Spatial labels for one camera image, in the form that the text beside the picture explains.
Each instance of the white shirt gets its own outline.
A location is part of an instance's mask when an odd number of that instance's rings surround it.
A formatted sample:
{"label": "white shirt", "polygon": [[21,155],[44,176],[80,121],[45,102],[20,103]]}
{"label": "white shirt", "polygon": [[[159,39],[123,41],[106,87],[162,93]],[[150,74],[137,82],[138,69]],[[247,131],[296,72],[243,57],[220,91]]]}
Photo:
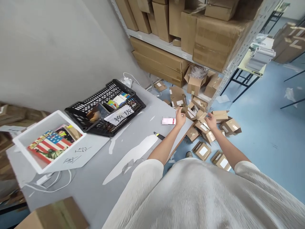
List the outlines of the white shirt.
{"label": "white shirt", "polygon": [[195,158],[142,162],[103,228],[305,228],[305,206],[250,162],[235,174]]}

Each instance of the person's arm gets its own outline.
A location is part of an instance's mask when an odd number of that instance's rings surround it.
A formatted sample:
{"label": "person's arm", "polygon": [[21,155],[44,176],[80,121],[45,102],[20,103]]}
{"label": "person's arm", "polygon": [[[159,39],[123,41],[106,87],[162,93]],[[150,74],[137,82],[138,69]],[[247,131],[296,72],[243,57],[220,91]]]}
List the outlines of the person's arm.
{"label": "person's arm", "polygon": [[181,114],[182,108],[179,108],[176,111],[176,125],[169,132],[169,134],[163,139],[163,141],[152,151],[147,159],[157,159],[163,165],[166,164],[171,149],[174,145],[174,142],[180,132],[182,126],[185,124],[185,114]]}
{"label": "person's arm", "polygon": [[214,134],[216,141],[220,145],[222,152],[226,156],[230,166],[234,169],[235,165],[240,161],[251,162],[239,149],[237,149],[217,128],[216,118],[213,114],[208,113],[209,117],[206,117],[208,127]]}

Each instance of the white sleeve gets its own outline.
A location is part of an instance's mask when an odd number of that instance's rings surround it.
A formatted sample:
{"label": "white sleeve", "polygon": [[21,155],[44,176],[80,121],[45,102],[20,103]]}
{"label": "white sleeve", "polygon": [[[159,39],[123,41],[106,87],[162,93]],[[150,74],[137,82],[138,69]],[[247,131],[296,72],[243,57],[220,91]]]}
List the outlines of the white sleeve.
{"label": "white sleeve", "polygon": [[163,164],[156,159],[148,159],[139,164],[133,171],[103,228],[125,228],[130,218],[161,180],[163,169]]}

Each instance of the person's shoe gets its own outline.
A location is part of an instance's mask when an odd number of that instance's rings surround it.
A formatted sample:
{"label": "person's shoe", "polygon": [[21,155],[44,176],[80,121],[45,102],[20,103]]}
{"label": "person's shoe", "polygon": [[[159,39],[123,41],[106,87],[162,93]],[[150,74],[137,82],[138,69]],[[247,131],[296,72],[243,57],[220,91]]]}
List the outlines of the person's shoe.
{"label": "person's shoe", "polygon": [[188,151],[188,152],[186,153],[185,157],[193,157],[192,152],[191,152],[191,151]]}

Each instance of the black table frame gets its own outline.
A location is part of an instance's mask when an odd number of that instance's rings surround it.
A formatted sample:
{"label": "black table frame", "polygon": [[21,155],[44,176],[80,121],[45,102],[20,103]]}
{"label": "black table frame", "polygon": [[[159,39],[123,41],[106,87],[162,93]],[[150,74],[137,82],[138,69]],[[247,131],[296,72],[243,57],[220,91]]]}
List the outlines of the black table frame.
{"label": "black table frame", "polygon": [[[255,75],[256,78],[255,78],[250,84],[248,84],[249,81],[250,81],[250,80],[252,79],[252,77],[254,76],[254,74],[249,73],[247,77],[243,77],[243,76],[241,76],[241,73],[242,73],[243,71],[244,71],[244,70],[239,69],[239,68],[237,68],[237,69],[235,70],[234,74],[231,76],[231,78],[230,78],[228,84],[226,85],[225,89],[222,91],[222,93],[220,94],[220,96],[225,92],[225,90],[226,90],[226,88],[229,86],[230,82],[233,81],[233,82],[235,82],[235,83],[238,83],[238,84],[240,84],[240,85],[246,87],[246,89],[243,90],[243,92],[240,93],[240,95],[237,96],[237,98],[233,100],[233,102],[235,102],[239,97],[241,97],[242,94],[244,94],[244,93],[249,89],[249,87],[251,87],[251,86],[260,78],[259,76]],[[244,80],[243,80],[242,82],[238,81],[237,79],[238,79],[239,77],[243,78]]]}

